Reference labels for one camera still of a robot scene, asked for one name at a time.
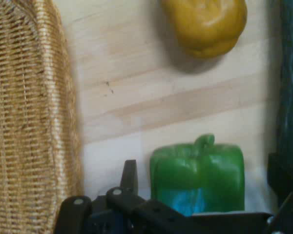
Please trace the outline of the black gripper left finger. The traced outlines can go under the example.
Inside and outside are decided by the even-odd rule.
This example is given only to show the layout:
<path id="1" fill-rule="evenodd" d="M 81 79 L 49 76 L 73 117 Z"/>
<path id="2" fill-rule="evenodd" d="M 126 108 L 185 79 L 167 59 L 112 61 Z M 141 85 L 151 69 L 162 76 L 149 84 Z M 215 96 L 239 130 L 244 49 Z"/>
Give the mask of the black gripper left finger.
<path id="1" fill-rule="evenodd" d="M 71 196 L 60 207 L 56 234 L 181 234 L 184 217 L 138 196 L 135 160 L 126 160 L 121 182 L 95 200 Z"/>

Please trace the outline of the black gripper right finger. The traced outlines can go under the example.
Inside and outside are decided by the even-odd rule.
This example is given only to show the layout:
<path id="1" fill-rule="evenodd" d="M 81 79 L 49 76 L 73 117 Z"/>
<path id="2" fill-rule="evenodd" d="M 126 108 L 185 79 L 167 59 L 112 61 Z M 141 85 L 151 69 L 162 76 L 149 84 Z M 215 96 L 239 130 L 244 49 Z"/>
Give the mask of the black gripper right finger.
<path id="1" fill-rule="evenodd" d="M 277 197 L 278 212 L 268 220 L 268 234 L 293 234 L 293 168 L 269 154 L 267 182 Z"/>

